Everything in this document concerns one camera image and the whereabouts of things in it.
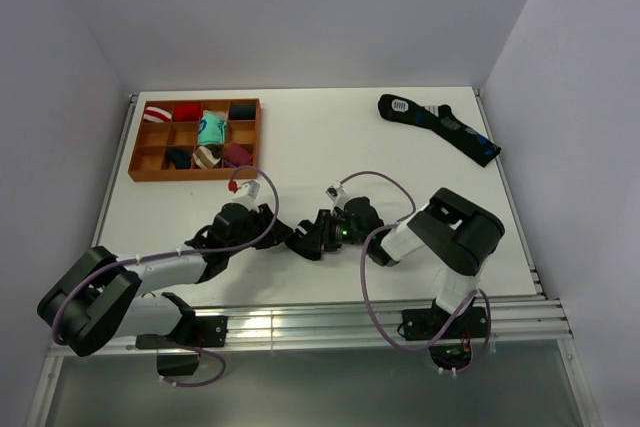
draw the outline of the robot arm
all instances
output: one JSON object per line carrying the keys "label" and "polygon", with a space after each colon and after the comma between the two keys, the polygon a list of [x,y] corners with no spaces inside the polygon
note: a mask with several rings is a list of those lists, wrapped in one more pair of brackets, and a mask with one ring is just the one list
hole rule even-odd
{"label": "robot arm", "polygon": [[[167,340],[191,345],[196,331],[195,312],[178,296],[164,293],[140,298],[144,294],[178,284],[206,282],[223,272],[229,258],[239,250],[206,253],[206,249],[240,246],[262,234],[273,220],[266,204],[257,206],[256,181],[235,189],[231,201],[215,216],[211,225],[200,229],[186,241],[175,257],[135,261],[116,267],[95,278],[74,296],[61,317],[59,335],[79,356],[94,353],[114,337],[157,334]],[[280,244],[291,229],[275,221],[273,228],[256,249]],[[195,250],[205,250],[204,254]],[[104,247],[94,247],[69,269],[38,305],[38,315],[53,326],[54,318],[71,292],[93,272],[123,260]]]}
{"label": "robot arm", "polygon": [[[323,252],[343,244],[362,244],[384,223],[367,197],[351,197],[341,183],[326,194],[332,208],[320,210],[315,223],[303,220],[286,241],[287,246],[308,260],[320,260]],[[410,218],[369,244],[368,256],[382,266],[393,266],[414,252],[428,247],[444,262],[446,273],[435,304],[446,321],[473,292],[482,265],[504,235],[500,219],[473,202],[446,189],[438,190]]]}
{"label": "robot arm", "polygon": [[442,188],[382,238],[388,262],[371,257],[380,265],[394,265],[422,247],[431,249],[447,266],[435,304],[451,314],[476,289],[482,266],[504,232],[495,215]]}

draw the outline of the wooden compartment organizer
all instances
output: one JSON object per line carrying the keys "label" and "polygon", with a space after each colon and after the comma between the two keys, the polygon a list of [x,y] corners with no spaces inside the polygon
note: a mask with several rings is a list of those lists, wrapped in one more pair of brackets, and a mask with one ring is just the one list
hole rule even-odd
{"label": "wooden compartment organizer", "polygon": [[[253,166],[258,167],[260,150],[260,100],[228,99],[228,100],[195,100],[195,101],[149,101],[147,107],[158,107],[173,114],[177,105],[182,103],[199,103],[202,110],[226,112],[229,114],[232,104],[253,104],[256,107],[255,120],[229,120],[227,117],[223,160],[213,169],[199,168],[191,158],[191,168],[176,169],[166,158],[167,148],[184,150],[189,155],[198,147],[199,122],[163,122],[155,123],[142,119],[138,127],[138,136],[129,163],[129,176],[135,182],[159,182],[171,180],[223,180],[231,177],[234,167],[224,160],[226,149],[232,143],[240,144],[253,155]],[[242,170],[239,179],[255,179],[257,173]]]}

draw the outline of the white table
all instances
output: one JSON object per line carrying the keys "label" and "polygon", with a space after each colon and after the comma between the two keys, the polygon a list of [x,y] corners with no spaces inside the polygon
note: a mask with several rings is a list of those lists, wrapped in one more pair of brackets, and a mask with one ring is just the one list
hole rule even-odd
{"label": "white table", "polygon": [[[230,194],[226,181],[135,183],[127,173],[142,107],[149,100],[258,97],[263,107],[260,166],[281,198],[280,219],[291,227],[315,220],[329,208],[325,189],[360,170],[378,170],[403,184],[422,205],[448,187],[497,215],[506,234],[490,257],[480,286],[492,297],[535,295],[536,289],[497,165],[486,168],[432,132],[390,123],[377,101],[394,93],[419,104],[451,105],[467,125],[485,133],[470,87],[390,89],[296,89],[144,92],[138,98],[122,161],[104,217],[99,243],[112,252],[146,254],[177,248],[208,224]],[[387,222],[408,212],[404,196],[375,177],[346,184],[352,195],[367,195]],[[262,182],[260,201],[273,206]],[[284,245],[234,256],[229,268],[200,285],[170,290],[193,306],[266,306],[361,301],[360,249],[345,246],[322,261],[309,262]],[[427,249],[394,268],[368,266],[370,295],[376,300],[433,298],[443,264]]]}

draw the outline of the sock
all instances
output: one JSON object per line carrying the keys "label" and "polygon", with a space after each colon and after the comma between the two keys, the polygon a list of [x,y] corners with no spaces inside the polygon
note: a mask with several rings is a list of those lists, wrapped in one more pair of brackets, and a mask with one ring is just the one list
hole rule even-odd
{"label": "sock", "polygon": [[253,155],[235,142],[225,150],[224,160],[236,167],[240,167],[241,165],[253,165]]}
{"label": "sock", "polygon": [[384,94],[378,101],[378,112],[390,122],[435,132],[482,167],[496,158],[502,150],[484,135],[460,122],[446,104],[422,107],[409,99]]}
{"label": "sock", "polygon": [[191,168],[191,156],[182,149],[168,148],[165,152],[167,160],[176,166],[176,169],[185,170]]}
{"label": "sock", "polygon": [[256,104],[231,102],[229,120],[255,120]]}
{"label": "sock", "polygon": [[180,102],[173,109],[174,122],[198,122],[202,117],[200,102]]}
{"label": "sock", "polygon": [[151,107],[151,106],[147,107],[146,109],[144,109],[144,114],[142,118],[147,122],[155,122],[155,123],[171,122],[171,114],[159,107]]}
{"label": "sock", "polygon": [[201,169],[213,169],[222,160],[221,145],[201,145],[193,153],[193,161]]}
{"label": "sock", "polygon": [[198,145],[224,144],[227,123],[212,112],[205,111],[198,128]]}

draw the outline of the purple cable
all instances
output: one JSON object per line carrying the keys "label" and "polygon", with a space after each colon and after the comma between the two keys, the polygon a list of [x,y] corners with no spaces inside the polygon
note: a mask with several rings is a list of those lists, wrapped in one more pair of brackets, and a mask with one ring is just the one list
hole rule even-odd
{"label": "purple cable", "polygon": [[213,384],[216,380],[220,379],[224,375],[225,371],[227,370],[227,361],[224,360],[224,357],[222,357],[217,352],[213,352],[211,350],[205,350],[200,347],[188,347],[186,345],[176,344],[175,342],[166,340],[161,335],[158,335],[157,338],[160,342],[170,345],[171,347],[175,347],[176,349],[190,350],[191,352],[195,352],[197,354],[200,354],[201,356],[208,355],[209,357],[212,357],[216,359],[218,362],[220,362],[220,370],[216,375],[214,375],[210,379],[203,380],[202,382],[178,382],[177,380],[174,380],[171,377],[163,377],[162,380],[164,380],[168,384],[175,385],[176,387],[204,387],[205,385]]}
{"label": "purple cable", "polygon": [[[98,270],[93,272],[91,275],[87,276],[82,282],[80,282],[69,293],[69,296],[60,305],[60,308],[58,309],[58,312],[56,313],[56,316],[54,317],[53,322],[51,323],[51,335],[53,337],[53,341],[58,345],[66,345],[64,343],[64,341],[58,335],[58,332],[60,330],[60,323],[62,322],[62,316],[64,315],[65,311],[69,307],[69,304],[71,303],[71,301],[73,301],[73,299],[75,299],[76,296],[85,287],[87,287],[96,278],[100,277],[105,272],[108,272],[108,271],[110,271],[112,269],[115,269],[117,267],[126,267],[128,265],[134,265],[134,264],[137,264],[138,262],[154,262],[154,261],[157,261],[157,260],[172,259],[172,258],[178,257],[180,255],[219,254],[219,253],[224,253],[224,252],[235,252],[237,250],[243,250],[243,249],[246,249],[248,247],[251,247],[252,245],[257,244],[263,238],[265,238],[266,235],[271,231],[273,226],[276,224],[276,221],[278,220],[278,213],[280,212],[280,197],[278,196],[278,190],[276,189],[276,186],[274,185],[273,181],[269,178],[269,176],[267,174],[265,174],[261,169],[259,169],[257,167],[250,166],[250,165],[243,165],[243,166],[240,166],[240,167],[236,168],[236,170],[234,170],[233,173],[231,174],[231,178],[229,179],[229,182],[234,180],[236,175],[238,174],[238,172],[240,172],[241,170],[253,170],[253,171],[259,173],[264,178],[264,180],[267,181],[267,184],[269,184],[269,187],[271,187],[271,190],[273,192],[273,197],[274,197],[274,201],[275,201],[273,218],[271,219],[271,222],[269,223],[267,228],[264,230],[264,232],[262,232],[262,234],[260,234],[258,237],[256,237],[255,239],[253,239],[253,240],[251,240],[249,242],[245,242],[244,244],[236,245],[236,246],[233,246],[233,247],[221,247],[219,249],[187,250],[187,251],[181,252],[180,254],[177,251],[163,252],[163,253],[159,253],[159,254],[145,255],[145,256],[140,257],[139,259],[132,258],[132,259],[121,260],[121,261],[118,261],[118,262],[113,262],[111,264],[107,264],[104,267],[99,268]],[[208,355],[210,357],[218,359],[222,364],[222,368],[220,369],[220,372],[218,374],[216,374],[215,377],[212,377],[211,379],[205,380],[203,382],[194,382],[194,383],[175,382],[173,379],[165,378],[164,380],[166,382],[168,382],[170,384],[175,383],[176,385],[179,385],[180,387],[201,387],[203,385],[208,385],[208,384],[211,384],[211,383],[215,382],[216,380],[218,380],[222,376],[222,374],[224,374],[224,371],[226,369],[226,365],[227,364],[219,354],[215,354],[214,352],[206,351],[206,350],[199,349],[199,348],[196,348],[196,347],[187,347],[187,346],[174,344],[174,343],[171,343],[169,341],[164,341],[164,342],[169,343],[170,345],[174,345],[174,346],[176,346],[176,347],[178,347],[180,349],[191,350],[193,352],[198,352],[198,353],[201,353],[201,354]]]}
{"label": "purple cable", "polygon": [[387,331],[384,330],[384,327],[382,326],[382,324],[380,323],[380,321],[376,317],[376,314],[373,311],[373,306],[371,305],[371,300],[369,299],[369,292],[367,290],[367,278],[366,278],[367,250],[369,249],[369,244],[371,243],[371,239],[373,239],[373,237],[375,235],[379,234],[380,232],[384,232],[385,230],[391,230],[393,227],[395,227],[395,224],[394,225],[383,225],[382,227],[378,227],[373,232],[371,232],[367,236],[366,240],[364,241],[364,245],[362,246],[362,254],[360,255],[360,287],[362,288],[362,297],[364,298],[364,305],[365,305],[365,307],[367,309],[367,313],[369,314],[369,317],[371,318],[371,321],[373,322],[373,325],[376,327],[378,332],[380,332],[380,335],[382,336],[382,338],[384,340],[386,340],[387,343],[389,343],[389,345],[395,347],[396,349],[401,350],[403,352],[409,352],[409,353],[414,353],[414,354],[415,353],[419,353],[419,352],[424,352],[425,350],[428,350],[429,347],[433,347],[436,344],[436,342],[438,342],[442,338],[444,333],[451,326],[451,324],[456,319],[458,314],[462,311],[462,309],[464,307],[466,307],[469,304],[469,302],[471,302],[471,300],[479,292],[480,295],[482,295],[482,297],[484,298],[484,301],[485,301],[485,303],[487,305],[487,334],[485,336],[482,348],[480,349],[480,352],[478,352],[478,355],[474,356],[474,358],[469,363],[469,365],[467,365],[466,367],[458,370],[458,372],[462,372],[464,370],[467,370],[469,367],[471,367],[471,365],[473,365],[473,363],[478,358],[480,358],[482,356],[482,354],[486,350],[487,344],[488,344],[489,339],[491,337],[491,310],[490,310],[490,307],[489,307],[489,298],[487,297],[487,294],[484,293],[484,291],[482,291],[480,289],[477,289],[477,290],[474,290],[473,292],[471,292],[467,297],[464,298],[464,300],[462,302],[460,302],[460,305],[458,305],[458,307],[456,307],[456,309],[451,313],[451,315],[449,316],[447,321],[444,323],[442,328],[438,331],[438,333],[431,340],[429,340],[425,345],[420,346],[420,347],[416,347],[416,348],[413,348],[413,349],[409,348],[409,347],[406,347],[404,345],[401,345],[398,342],[396,342],[387,333]]}
{"label": "purple cable", "polygon": [[489,305],[489,298],[487,297],[487,294],[481,289],[476,289],[473,292],[471,292],[460,303],[460,305],[458,305],[458,307],[456,307],[456,309],[449,316],[447,321],[444,323],[442,328],[436,333],[436,335],[431,340],[429,340],[425,345],[412,349],[412,348],[406,347],[406,346],[401,345],[398,342],[396,342],[384,330],[384,327],[382,326],[382,324],[380,323],[380,321],[376,317],[375,312],[373,311],[373,306],[371,304],[371,300],[369,299],[369,292],[367,290],[367,279],[366,279],[367,251],[369,250],[369,244],[371,243],[371,240],[373,239],[373,237],[376,234],[378,234],[380,232],[384,232],[385,230],[391,230],[399,222],[402,222],[403,220],[408,219],[413,214],[415,214],[415,212],[417,210],[417,207],[416,207],[416,203],[414,202],[413,198],[411,197],[411,194],[402,185],[400,185],[396,180],[392,179],[388,175],[385,175],[385,174],[383,174],[381,172],[376,172],[376,171],[373,171],[373,170],[363,170],[363,171],[356,172],[354,174],[348,175],[347,177],[342,179],[340,181],[340,183],[344,184],[347,181],[353,179],[354,177],[359,177],[361,175],[375,175],[376,177],[382,177],[383,179],[388,180],[393,185],[395,185],[404,195],[406,195],[407,198],[409,199],[409,202],[411,203],[411,212],[409,214],[407,214],[407,215],[405,215],[403,217],[400,217],[398,220],[396,220],[396,222],[393,225],[385,225],[385,226],[382,226],[382,227],[379,227],[379,228],[375,229],[373,232],[371,232],[367,236],[367,238],[366,238],[366,240],[364,242],[364,245],[362,246],[362,254],[360,256],[360,286],[362,288],[362,297],[364,298],[364,305],[365,305],[365,307],[367,309],[367,313],[369,314],[369,317],[371,318],[371,321],[373,322],[373,325],[378,330],[378,332],[380,333],[382,338],[384,340],[386,340],[387,343],[389,343],[389,345],[395,347],[396,349],[401,350],[403,352],[410,352],[410,353],[424,352],[425,350],[428,350],[429,347],[433,347],[436,344],[436,342],[438,342],[442,338],[442,336],[445,334],[447,329],[454,322],[454,320],[456,319],[458,314],[462,311],[462,309],[465,306],[467,306],[469,304],[469,302],[471,302],[471,300],[476,296],[476,294],[480,293],[480,295],[483,297],[483,299],[485,301],[485,304],[486,304],[486,307],[487,307],[487,333],[485,335],[484,342],[483,342],[482,347],[480,348],[480,351],[478,352],[478,354],[473,356],[473,359],[471,360],[471,362],[469,362],[469,365],[466,365],[465,367],[457,370],[457,372],[464,372],[465,370],[469,369],[472,365],[474,365],[474,363],[480,357],[482,357],[482,355],[486,351],[487,345],[489,344],[489,340],[491,339],[491,306]]}

